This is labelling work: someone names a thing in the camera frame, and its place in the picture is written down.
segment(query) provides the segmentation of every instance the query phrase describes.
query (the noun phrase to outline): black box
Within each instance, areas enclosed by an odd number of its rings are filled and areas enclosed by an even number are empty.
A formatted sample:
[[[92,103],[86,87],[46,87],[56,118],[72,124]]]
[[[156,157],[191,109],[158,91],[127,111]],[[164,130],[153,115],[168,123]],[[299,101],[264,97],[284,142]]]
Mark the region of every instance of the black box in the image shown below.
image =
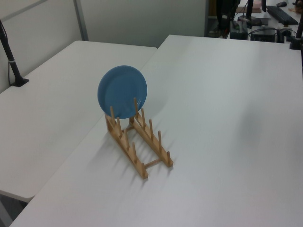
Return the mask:
[[[274,43],[276,41],[276,30],[273,27],[267,26],[254,26],[251,29],[251,37],[252,41],[260,41],[260,42],[271,42]]]
[[[245,21],[234,21],[236,22],[239,27],[236,29],[233,25],[233,22],[230,22],[230,29],[229,29],[229,37],[230,39],[241,39],[247,40],[247,25]]]

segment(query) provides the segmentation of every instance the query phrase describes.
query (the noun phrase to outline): black cable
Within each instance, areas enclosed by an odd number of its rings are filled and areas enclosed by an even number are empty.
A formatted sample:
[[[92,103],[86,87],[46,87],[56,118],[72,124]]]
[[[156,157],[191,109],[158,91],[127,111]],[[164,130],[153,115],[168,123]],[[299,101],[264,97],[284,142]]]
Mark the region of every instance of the black cable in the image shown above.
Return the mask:
[[[243,10],[243,12],[245,12],[245,8],[244,8],[244,7],[243,7],[243,8],[240,10],[240,12],[239,12],[239,13],[242,13],[242,10]]]
[[[9,63],[9,62],[8,62]],[[11,83],[10,83],[10,78],[9,78],[9,85],[11,86]]]
[[[266,31],[266,30],[276,30],[277,31],[278,29],[275,29],[275,28],[261,28],[261,29],[257,29],[257,30],[254,30],[252,32],[249,32],[248,35],[251,35],[255,32]]]

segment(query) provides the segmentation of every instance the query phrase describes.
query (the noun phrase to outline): floor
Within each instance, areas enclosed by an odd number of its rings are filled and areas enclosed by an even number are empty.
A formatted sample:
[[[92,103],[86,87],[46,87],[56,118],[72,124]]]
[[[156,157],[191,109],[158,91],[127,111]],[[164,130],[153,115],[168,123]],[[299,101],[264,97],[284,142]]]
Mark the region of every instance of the floor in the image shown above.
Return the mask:
[[[9,227],[27,203],[0,195],[0,227]]]

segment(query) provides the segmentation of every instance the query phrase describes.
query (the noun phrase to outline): plate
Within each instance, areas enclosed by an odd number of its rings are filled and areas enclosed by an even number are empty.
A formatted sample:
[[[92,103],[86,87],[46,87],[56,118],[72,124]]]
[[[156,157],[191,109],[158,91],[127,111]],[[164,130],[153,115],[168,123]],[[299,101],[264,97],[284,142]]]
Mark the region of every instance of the plate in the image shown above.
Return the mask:
[[[121,65],[112,68],[101,79],[98,87],[98,101],[101,109],[109,116],[113,106],[115,118],[125,119],[136,114],[146,100],[147,85],[142,73],[134,67]]]

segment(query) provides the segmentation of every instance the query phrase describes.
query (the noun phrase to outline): white partition wall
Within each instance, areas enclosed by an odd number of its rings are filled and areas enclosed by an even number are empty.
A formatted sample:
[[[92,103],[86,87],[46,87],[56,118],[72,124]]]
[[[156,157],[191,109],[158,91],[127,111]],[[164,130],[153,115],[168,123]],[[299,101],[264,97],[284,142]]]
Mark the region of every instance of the white partition wall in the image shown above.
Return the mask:
[[[90,41],[159,47],[204,36],[206,0],[78,0]]]
[[[72,42],[81,40],[73,0],[44,1],[3,20],[3,25],[22,76]],[[0,93],[9,87],[7,73],[8,60],[0,45]]]

